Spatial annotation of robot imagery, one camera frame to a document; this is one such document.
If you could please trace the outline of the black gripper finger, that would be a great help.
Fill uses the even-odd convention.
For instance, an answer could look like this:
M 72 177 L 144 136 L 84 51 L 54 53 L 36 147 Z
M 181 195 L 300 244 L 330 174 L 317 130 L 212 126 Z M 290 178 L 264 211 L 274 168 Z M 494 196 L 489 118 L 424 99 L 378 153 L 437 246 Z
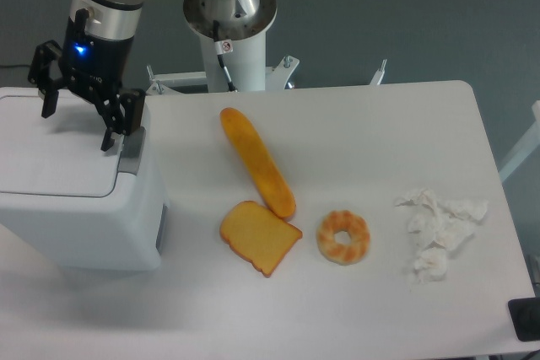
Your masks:
M 61 56 L 61 47 L 54 40 L 49 40 L 35 48 L 30 64 L 28 80 L 38 88 L 38 95 L 43 101 L 41 117 L 45 119 L 56 112 L 59 89 L 64 86 L 63 76 L 57 79 L 51 77 L 51 65 L 58 62 Z
M 114 145 L 113 133 L 130 136 L 141 126 L 145 97 L 142 89 L 93 90 L 93 103 L 105 123 L 105 135 L 100 147 L 103 152 Z

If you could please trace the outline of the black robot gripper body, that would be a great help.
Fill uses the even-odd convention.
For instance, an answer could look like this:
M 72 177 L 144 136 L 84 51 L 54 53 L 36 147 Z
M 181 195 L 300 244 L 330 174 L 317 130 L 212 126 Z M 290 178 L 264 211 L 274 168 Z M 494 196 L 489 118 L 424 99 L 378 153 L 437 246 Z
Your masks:
M 67 22 L 62 49 L 62 65 L 68 76 L 75 78 L 68 88 L 94 105 L 125 107 L 135 100 L 132 90 L 122 88 L 122 75 L 133 38 L 109 40 L 77 31 L 75 23 Z

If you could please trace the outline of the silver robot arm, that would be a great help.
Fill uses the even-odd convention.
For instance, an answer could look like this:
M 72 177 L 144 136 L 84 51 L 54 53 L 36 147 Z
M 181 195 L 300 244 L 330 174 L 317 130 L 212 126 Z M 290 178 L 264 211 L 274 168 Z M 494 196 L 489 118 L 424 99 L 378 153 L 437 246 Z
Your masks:
M 114 135 L 129 136 L 141 125 L 145 93 L 122 84 L 145 0 L 72 0 L 64 42 L 35 48 L 28 79 L 43 99 L 41 115 L 52 116 L 60 89 L 92 104 L 105 123 L 102 151 Z

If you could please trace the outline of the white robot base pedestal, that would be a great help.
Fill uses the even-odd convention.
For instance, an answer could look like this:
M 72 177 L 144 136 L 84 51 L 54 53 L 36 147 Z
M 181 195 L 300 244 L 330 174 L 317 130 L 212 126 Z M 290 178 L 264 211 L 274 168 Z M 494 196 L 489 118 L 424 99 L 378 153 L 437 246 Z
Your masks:
M 265 89 L 276 0 L 184 0 L 183 11 L 199 39 L 210 93 Z

